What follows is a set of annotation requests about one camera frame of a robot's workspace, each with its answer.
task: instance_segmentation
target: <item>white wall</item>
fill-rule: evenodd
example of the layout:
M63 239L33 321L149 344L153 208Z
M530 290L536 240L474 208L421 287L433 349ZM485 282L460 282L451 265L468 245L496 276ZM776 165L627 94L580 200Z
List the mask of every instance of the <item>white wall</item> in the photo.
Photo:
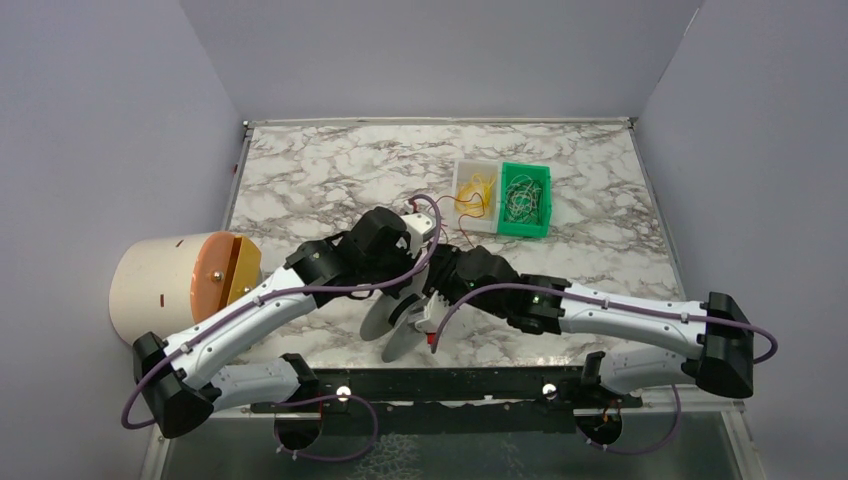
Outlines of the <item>white wall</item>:
M636 116L701 0L181 0L251 120Z
M770 478L844 478L848 3L706 0L636 132L689 295L781 341L750 422Z
M2 2L0 478L137 478L112 273L219 225L240 122L175 1Z

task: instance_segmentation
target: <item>yellow wire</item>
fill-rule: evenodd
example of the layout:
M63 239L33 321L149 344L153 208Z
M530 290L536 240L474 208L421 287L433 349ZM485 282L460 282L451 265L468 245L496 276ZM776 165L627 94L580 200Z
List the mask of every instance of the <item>yellow wire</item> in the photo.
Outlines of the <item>yellow wire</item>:
M494 177L486 181L479 173L472 175L471 180L461 185L459 191L456 192L458 199L458 201L454 201L456 211L473 217L484 217L492 200L492 187L494 185Z

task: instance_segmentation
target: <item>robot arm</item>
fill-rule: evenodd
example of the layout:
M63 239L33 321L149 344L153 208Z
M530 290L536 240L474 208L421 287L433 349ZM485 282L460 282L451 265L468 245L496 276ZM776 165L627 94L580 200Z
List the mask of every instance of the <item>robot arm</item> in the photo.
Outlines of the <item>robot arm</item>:
M401 217L377 207L349 232L302 244L260 286L200 324L164 340L153 333L139 337L133 343L136 395L144 396L167 438L194 429L215 410L293 398L309 374L299 356L262 365L227 363L282 325L349 296L357 285L397 296L412 283L400 279L412 276L407 272L436 225L421 213ZM125 427L144 426L131 424L128 413L127 407Z
M162 434L187 433L215 410L310 395L315 378L298 355L262 365L227 364L280 326L349 296L357 285L376 284L371 290L382 294L363 322L363 339L392 332L389 346L399 354L428 338L424 334L435 334L437 341L444 321L437 329L433 320L449 318L450 309L477 291L468 304L525 333L595 333L640 342L587 358L585 383L602 399L676 383L732 398L753 393L750 332L687 321L709 315L747 324L729 296L711 294L700 304L611 295L562 278L519 275L483 247L462 252L431 246L429 263L418 268L418 254L436 225L421 213L401 217L377 207L349 232L302 244L260 286L204 322L164 340L153 333L136 340L137 391ZM414 268L417 273L406 280L388 282ZM393 358L384 352L384 359ZM126 419L128 407L124 413Z
M729 295L713 292L703 303L614 295L564 278L520 275L483 247L440 247L422 293L430 305L449 306L447 318L467 302L525 333L592 333L639 342L587 359L587 378L611 396L679 383L729 398L753 395L752 328ZM707 317L721 323L706 323ZM435 334L434 351L444 323L418 320L425 333Z

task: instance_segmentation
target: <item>green plastic bin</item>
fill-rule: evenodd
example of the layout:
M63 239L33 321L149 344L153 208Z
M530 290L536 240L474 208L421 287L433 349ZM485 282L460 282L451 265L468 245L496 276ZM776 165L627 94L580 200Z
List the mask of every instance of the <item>green plastic bin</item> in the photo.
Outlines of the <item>green plastic bin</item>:
M529 223L512 223L507 218L507 187L515 177L527 175L542 187L539 215ZM504 162L501 168L501 212L498 234L514 237L542 238L548 235L551 224L551 169L539 165L522 165Z

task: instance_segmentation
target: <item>marble tabletop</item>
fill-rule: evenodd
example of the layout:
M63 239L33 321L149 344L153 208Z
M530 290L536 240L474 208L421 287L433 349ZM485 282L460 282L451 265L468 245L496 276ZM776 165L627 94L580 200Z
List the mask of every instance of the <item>marble tabletop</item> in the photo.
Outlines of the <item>marble tabletop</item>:
M548 165L553 214L548 236L470 234L519 272L567 277L610 292L679 299L668 249L624 124L351 123L254 129L229 229L248 235L270 274L307 240L349 229L378 205L405 208L415 193L451 188L456 159ZM450 202L442 202L450 208ZM456 231L451 243L468 248ZM359 338L370 301L337 299L281 327L238 358L264 362L287 352L314 368L531 366L582 363L623 340L599 335L528 335L471 307L446 329L439 352L425 344L385 364L388 336Z

